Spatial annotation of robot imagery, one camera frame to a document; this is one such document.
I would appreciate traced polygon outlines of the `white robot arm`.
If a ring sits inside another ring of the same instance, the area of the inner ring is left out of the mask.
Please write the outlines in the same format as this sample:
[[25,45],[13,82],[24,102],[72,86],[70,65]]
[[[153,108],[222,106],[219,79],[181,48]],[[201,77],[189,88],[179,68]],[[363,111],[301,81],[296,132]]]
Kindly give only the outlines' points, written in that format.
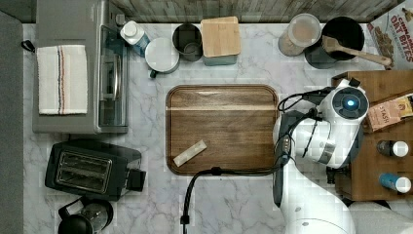
[[369,107],[356,79],[308,92],[315,106],[308,112],[287,111],[273,129],[277,171],[273,198],[285,221],[285,234],[356,234],[348,207],[331,192],[312,182],[296,166],[298,158],[342,169],[361,147]]

